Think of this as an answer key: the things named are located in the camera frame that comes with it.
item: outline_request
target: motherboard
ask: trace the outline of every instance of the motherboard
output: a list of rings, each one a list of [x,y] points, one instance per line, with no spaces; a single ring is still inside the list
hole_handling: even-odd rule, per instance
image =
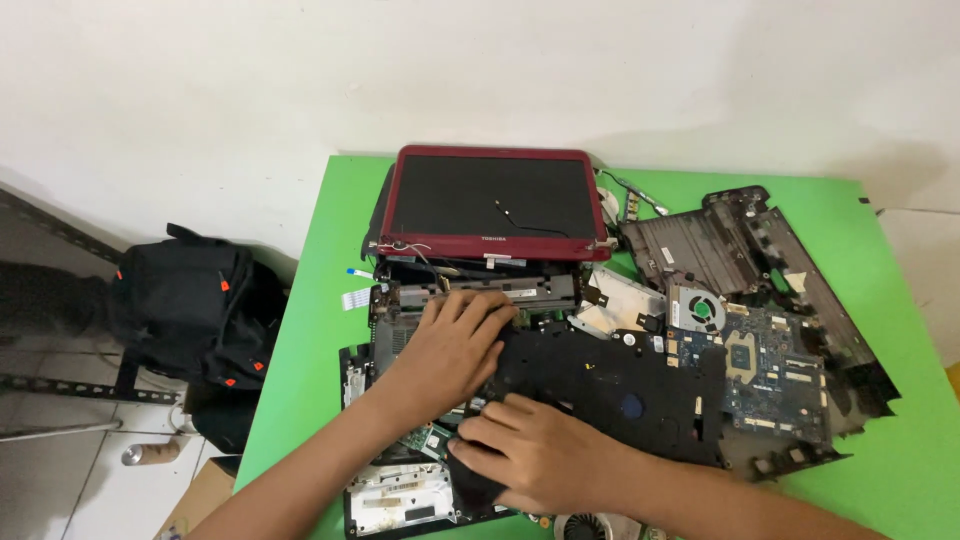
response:
[[[721,409],[735,428],[828,444],[824,361],[805,350],[802,338],[804,329],[819,327],[816,319],[733,304],[726,304],[725,315],[722,330],[713,333],[667,331],[667,363],[695,366],[705,351],[726,350]]]

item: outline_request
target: hand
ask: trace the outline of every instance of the hand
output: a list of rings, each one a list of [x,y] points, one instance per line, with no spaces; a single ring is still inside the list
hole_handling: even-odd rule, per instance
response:
[[[503,342],[493,341],[516,313],[502,292],[458,290],[430,301],[410,342],[367,394],[381,396],[405,430],[436,420],[496,371]]]
[[[459,432],[463,440],[447,447],[474,472],[509,488],[497,503],[535,514],[612,511],[622,467],[645,456],[552,406],[517,394],[487,404]]]

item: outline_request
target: spray can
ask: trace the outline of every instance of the spray can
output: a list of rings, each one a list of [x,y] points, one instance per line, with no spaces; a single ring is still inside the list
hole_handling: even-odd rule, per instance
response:
[[[155,465],[169,463],[180,455],[176,440],[164,444],[131,444],[120,456],[124,465]]]

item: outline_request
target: cooling fan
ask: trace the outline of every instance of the cooling fan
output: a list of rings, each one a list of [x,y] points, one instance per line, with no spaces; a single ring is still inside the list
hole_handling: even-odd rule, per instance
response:
[[[553,524],[556,540],[639,540],[643,526],[617,514],[573,514],[557,516]]]
[[[705,290],[672,285],[670,326],[681,330],[712,332],[723,330],[727,314],[720,299]]]

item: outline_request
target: green table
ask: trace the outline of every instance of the green table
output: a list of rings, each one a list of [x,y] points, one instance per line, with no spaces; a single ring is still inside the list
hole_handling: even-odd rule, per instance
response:
[[[359,248],[387,169],[384,158],[331,157],[303,247],[270,376],[236,488],[292,451],[340,412],[337,351],[366,343],[367,311],[343,312],[340,295],[372,284],[348,275],[368,268]],[[872,420],[866,433],[835,441],[855,457],[792,475],[783,489],[895,539],[960,537],[960,405],[910,291],[858,183],[773,176],[615,171],[673,212],[697,209],[705,193],[761,184],[770,192],[903,398],[896,417]],[[623,200],[603,175],[598,183]],[[649,208],[641,217],[653,217]],[[632,272],[618,255],[614,270]],[[547,538],[524,518],[507,518],[432,538]],[[343,538],[340,499],[313,538]]]

